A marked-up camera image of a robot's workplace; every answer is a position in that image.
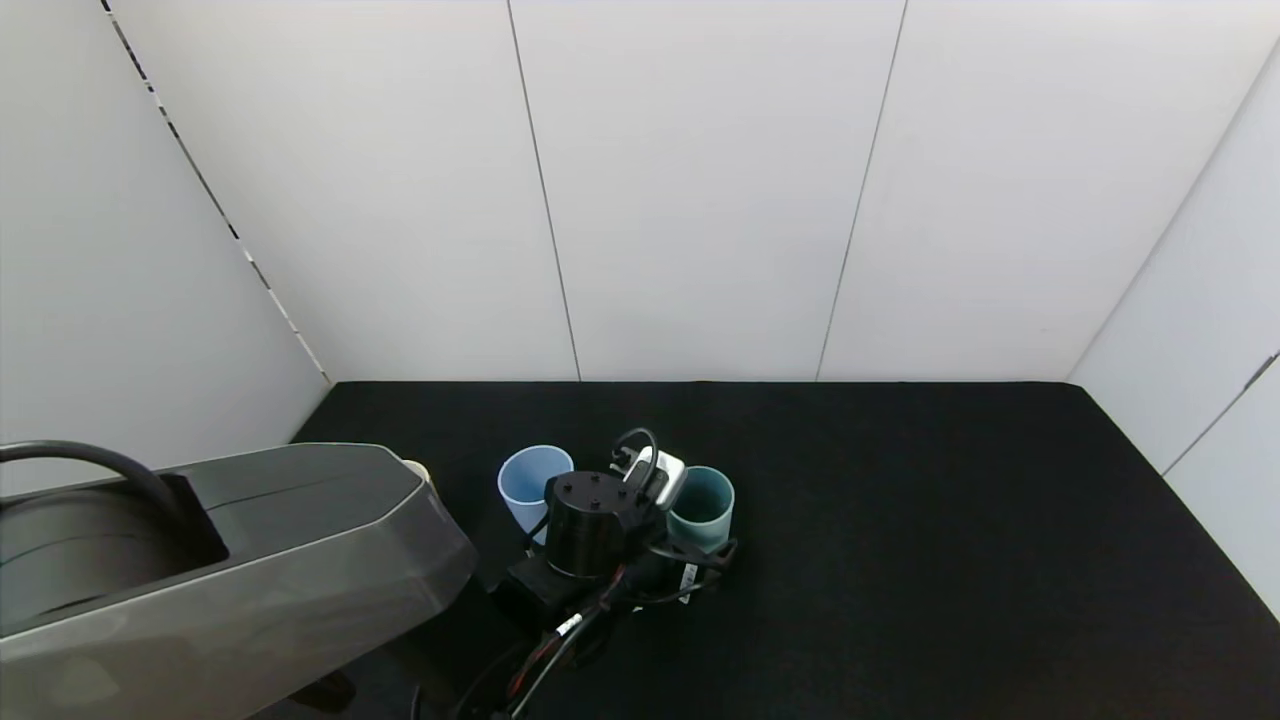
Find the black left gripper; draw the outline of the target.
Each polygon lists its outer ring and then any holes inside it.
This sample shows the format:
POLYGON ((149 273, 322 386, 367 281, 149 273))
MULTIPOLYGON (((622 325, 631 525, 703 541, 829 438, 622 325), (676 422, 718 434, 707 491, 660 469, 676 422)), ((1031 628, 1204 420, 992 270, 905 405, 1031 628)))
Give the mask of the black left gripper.
POLYGON ((675 538, 653 542, 623 573, 623 605, 687 603, 719 580, 737 548, 737 539, 710 551, 675 538))

